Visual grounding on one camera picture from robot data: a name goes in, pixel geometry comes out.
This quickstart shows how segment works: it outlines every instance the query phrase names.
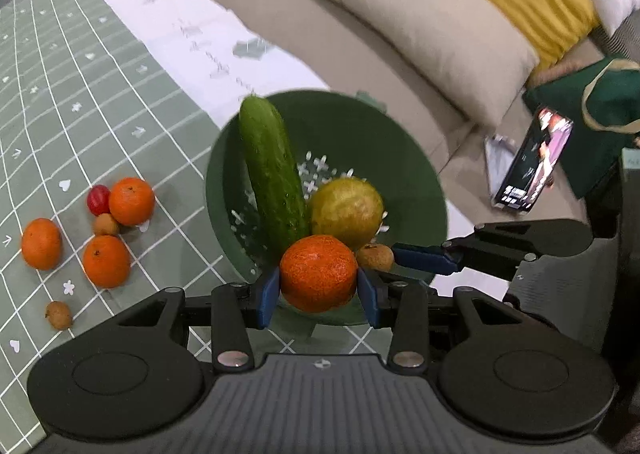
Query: metal screw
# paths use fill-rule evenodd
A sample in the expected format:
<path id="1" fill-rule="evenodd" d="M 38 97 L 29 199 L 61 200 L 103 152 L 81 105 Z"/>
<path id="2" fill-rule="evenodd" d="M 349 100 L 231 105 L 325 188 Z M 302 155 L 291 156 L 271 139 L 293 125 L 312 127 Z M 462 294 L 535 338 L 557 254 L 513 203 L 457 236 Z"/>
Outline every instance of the metal screw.
<path id="1" fill-rule="evenodd" d="M 218 363 L 228 368 L 240 368 L 249 361 L 242 351 L 224 351 L 218 355 Z"/>
<path id="2" fill-rule="evenodd" d="M 236 292 L 236 296 L 238 298 L 244 299 L 249 297 L 249 284 L 245 282 L 230 282 L 231 286 L 233 286 L 234 291 Z"/>
<path id="3" fill-rule="evenodd" d="M 424 357 L 415 351 L 400 351 L 394 355 L 393 360 L 401 368 L 419 368 L 424 363 Z"/>

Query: green checkered tablecloth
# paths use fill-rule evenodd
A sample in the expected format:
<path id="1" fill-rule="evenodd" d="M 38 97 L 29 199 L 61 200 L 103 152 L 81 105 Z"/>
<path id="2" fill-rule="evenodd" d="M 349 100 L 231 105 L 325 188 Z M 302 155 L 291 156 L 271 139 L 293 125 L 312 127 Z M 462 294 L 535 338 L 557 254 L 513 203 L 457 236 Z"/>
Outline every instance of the green checkered tablecloth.
<path id="1" fill-rule="evenodd" d="M 204 173 L 220 129 L 151 57 L 104 0 L 15 0 L 0 10 L 0 449 L 20 454 L 44 432 L 26 383 L 39 357 L 167 286 L 188 296 L 237 280 L 211 229 Z M 97 290 L 81 256 L 92 237 L 85 199 L 96 183 L 139 176 L 158 202 L 148 225 L 123 234 L 132 261 L 125 285 Z M 20 255 L 37 217 L 61 229 L 64 254 L 52 272 Z M 51 300 L 74 326 L 54 331 Z M 316 326 L 277 310 L 270 329 L 250 330 L 266 352 L 367 354 L 388 350 L 390 332 Z M 210 332 L 188 348 L 210 360 Z"/>

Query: green bag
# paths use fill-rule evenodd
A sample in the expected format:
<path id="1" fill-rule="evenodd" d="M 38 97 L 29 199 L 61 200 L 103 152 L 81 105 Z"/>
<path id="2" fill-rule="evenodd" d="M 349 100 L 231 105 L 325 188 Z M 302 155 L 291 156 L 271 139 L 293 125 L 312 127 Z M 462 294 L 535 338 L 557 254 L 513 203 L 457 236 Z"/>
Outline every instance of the green bag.
<path id="1" fill-rule="evenodd" d="M 639 71 L 636 62 L 608 56 L 523 95 L 532 113 L 547 106 L 574 122 L 560 163 L 578 199 L 605 176 L 624 147 L 635 147 L 640 132 Z"/>

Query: green colander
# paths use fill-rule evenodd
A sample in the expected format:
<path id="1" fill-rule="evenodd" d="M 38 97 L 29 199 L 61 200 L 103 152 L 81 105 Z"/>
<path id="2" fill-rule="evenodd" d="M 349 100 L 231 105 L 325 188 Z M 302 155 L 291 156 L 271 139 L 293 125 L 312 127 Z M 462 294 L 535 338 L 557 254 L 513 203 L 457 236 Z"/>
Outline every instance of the green colander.
<path id="1" fill-rule="evenodd" d="M 321 90 L 290 90 L 268 99 L 285 121 L 306 198 L 322 182 L 353 175 L 382 195 L 386 215 L 378 243 L 431 246 L 445 240 L 447 210 L 436 172 L 415 141 L 380 109 Z M 267 267 L 267 253 L 242 156 L 238 116 L 226 124 L 211 150 L 206 200 L 223 251 L 241 277 L 255 281 Z M 415 278 L 433 277 L 396 268 Z M 281 304 L 299 312 L 282 298 Z M 357 296 L 345 306 L 308 317 L 332 325 L 366 322 Z"/>

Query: gold strap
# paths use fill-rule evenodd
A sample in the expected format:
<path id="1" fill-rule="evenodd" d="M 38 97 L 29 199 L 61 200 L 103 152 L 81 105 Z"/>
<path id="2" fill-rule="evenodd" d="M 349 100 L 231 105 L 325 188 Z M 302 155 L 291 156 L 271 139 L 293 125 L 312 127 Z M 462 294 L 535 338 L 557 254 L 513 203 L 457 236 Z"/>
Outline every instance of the gold strap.
<path id="1" fill-rule="evenodd" d="M 584 92 L 582 94 L 582 118 L 584 119 L 587 127 L 593 130 L 606 130 L 609 132 L 618 132 L 619 134 L 636 134 L 640 132 L 640 119 L 632 121 L 631 123 L 627 123 L 626 125 L 609 125 L 605 127 L 598 123 L 593 116 L 589 114 L 587 110 L 587 99 L 589 95 L 593 92 L 598 80 L 603 76 L 603 74 L 607 71 L 640 71 L 640 65 L 632 60 L 627 60 L 626 58 L 615 58 L 607 64 L 604 69 L 598 73 L 598 75 L 584 88 Z"/>

